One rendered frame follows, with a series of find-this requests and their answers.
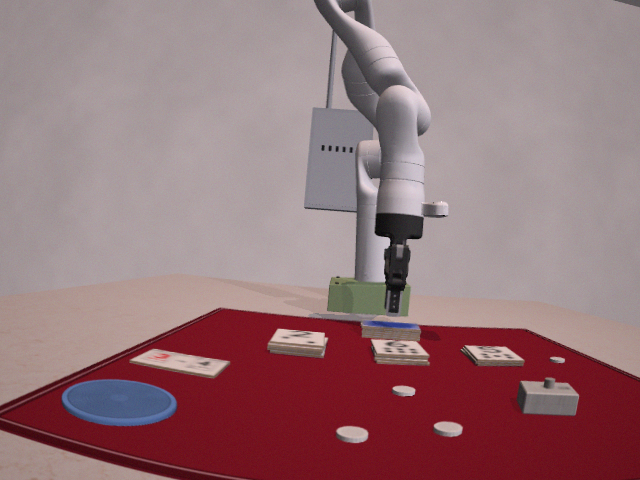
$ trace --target red mat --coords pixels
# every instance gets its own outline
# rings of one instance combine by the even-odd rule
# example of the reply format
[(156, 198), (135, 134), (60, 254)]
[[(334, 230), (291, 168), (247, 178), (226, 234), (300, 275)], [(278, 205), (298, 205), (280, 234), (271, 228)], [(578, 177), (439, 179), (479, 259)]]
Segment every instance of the red mat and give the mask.
[[(325, 332), (325, 358), (269, 353), (277, 328)], [(3, 405), (0, 429), (180, 479), (640, 478), (639, 378), (528, 330), (421, 328), (430, 366), (378, 365), (359, 323), (219, 309)], [(525, 364), (478, 367), (464, 345), (507, 346)], [(210, 379), (129, 363), (151, 348), (231, 364)], [(575, 417), (521, 413), (519, 382), (545, 377), (580, 394)], [(68, 413), (62, 393), (97, 379), (158, 386), (177, 411), (137, 427)], [(395, 385), (416, 395), (393, 395)], [(462, 435), (436, 435), (441, 421)], [(345, 425), (369, 439), (338, 440)]]

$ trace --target card pile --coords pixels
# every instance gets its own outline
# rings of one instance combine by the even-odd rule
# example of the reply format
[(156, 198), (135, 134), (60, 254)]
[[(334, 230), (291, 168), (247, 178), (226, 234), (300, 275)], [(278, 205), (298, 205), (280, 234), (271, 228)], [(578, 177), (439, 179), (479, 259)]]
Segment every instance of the card pile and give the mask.
[(299, 357), (324, 358), (329, 339), (324, 332), (306, 332), (279, 328), (273, 334), (267, 348), (271, 353)]
[(147, 367), (171, 370), (172, 372), (188, 373), (201, 377), (215, 378), (229, 366), (228, 360), (196, 357), (182, 353), (167, 352), (154, 348), (130, 360), (131, 363)]
[(420, 341), (420, 327), (415, 323), (369, 320), (360, 325), (362, 326), (362, 338)]
[(371, 339), (376, 363), (386, 365), (429, 365), (429, 354), (414, 341)]
[(465, 345), (461, 350), (473, 363), (481, 367), (521, 367), (524, 359), (519, 357), (507, 347), (479, 347)]

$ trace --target blue disc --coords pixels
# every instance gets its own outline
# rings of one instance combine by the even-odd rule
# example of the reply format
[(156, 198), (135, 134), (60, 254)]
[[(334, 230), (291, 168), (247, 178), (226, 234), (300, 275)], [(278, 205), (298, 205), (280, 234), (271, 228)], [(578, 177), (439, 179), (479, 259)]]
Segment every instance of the blue disc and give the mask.
[(82, 420), (117, 427), (160, 422), (178, 408), (175, 397), (166, 390), (130, 380), (78, 383), (65, 390), (62, 404)]

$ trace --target white robotic arm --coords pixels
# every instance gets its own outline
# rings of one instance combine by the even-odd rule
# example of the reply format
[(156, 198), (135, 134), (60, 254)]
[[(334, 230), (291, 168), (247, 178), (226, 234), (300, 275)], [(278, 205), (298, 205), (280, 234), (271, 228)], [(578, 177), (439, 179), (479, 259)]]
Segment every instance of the white robotic arm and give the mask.
[[(381, 155), (375, 233), (385, 250), (387, 314), (398, 315), (406, 286), (408, 239), (422, 237), (424, 155), (418, 144), (431, 112), (387, 40), (373, 30), (370, 0), (315, 0), (347, 46), (342, 76), (353, 105), (378, 130)], [(353, 11), (355, 20), (345, 12)]]

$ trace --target white disc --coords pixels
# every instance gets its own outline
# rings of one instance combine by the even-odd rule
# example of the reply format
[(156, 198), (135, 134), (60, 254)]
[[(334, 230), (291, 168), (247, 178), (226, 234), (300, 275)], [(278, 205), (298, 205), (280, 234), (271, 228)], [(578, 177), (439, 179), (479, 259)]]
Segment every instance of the white disc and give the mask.
[(362, 443), (369, 438), (369, 432), (360, 427), (340, 427), (336, 430), (336, 437), (347, 443)]
[(433, 426), (433, 431), (443, 437), (457, 437), (462, 433), (462, 425), (454, 422), (438, 422)]
[(416, 394), (416, 389), (406, 385), (396, 385), (393, 387), (393, 393), (399, 397), (412, 397)]

